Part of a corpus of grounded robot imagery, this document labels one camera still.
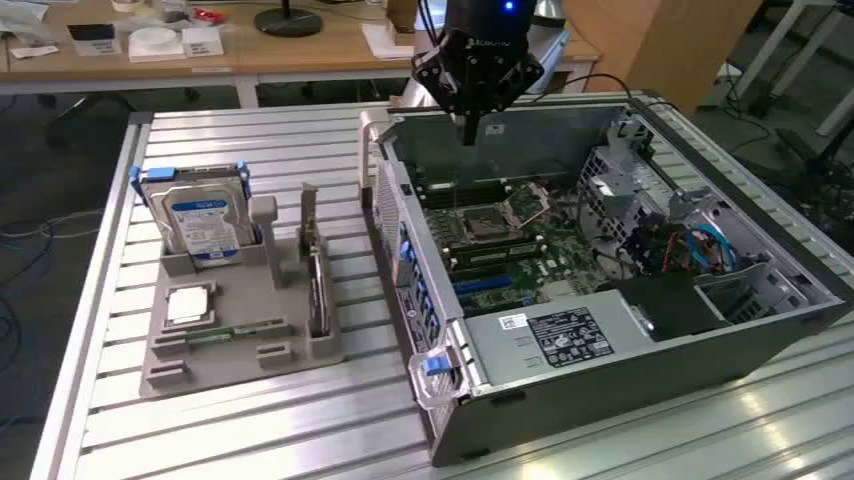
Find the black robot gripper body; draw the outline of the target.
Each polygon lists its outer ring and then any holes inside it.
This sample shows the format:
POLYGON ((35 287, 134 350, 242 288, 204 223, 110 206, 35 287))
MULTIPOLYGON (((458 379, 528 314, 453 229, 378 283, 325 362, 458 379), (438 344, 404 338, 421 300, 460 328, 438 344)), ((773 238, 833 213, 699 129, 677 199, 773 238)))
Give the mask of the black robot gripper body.
POLYGON ((444 52, 461 84, 469 114, 469 66, 481 57, 517 59, 529 53, 532 1, 450 1, 444 23, 444 52))

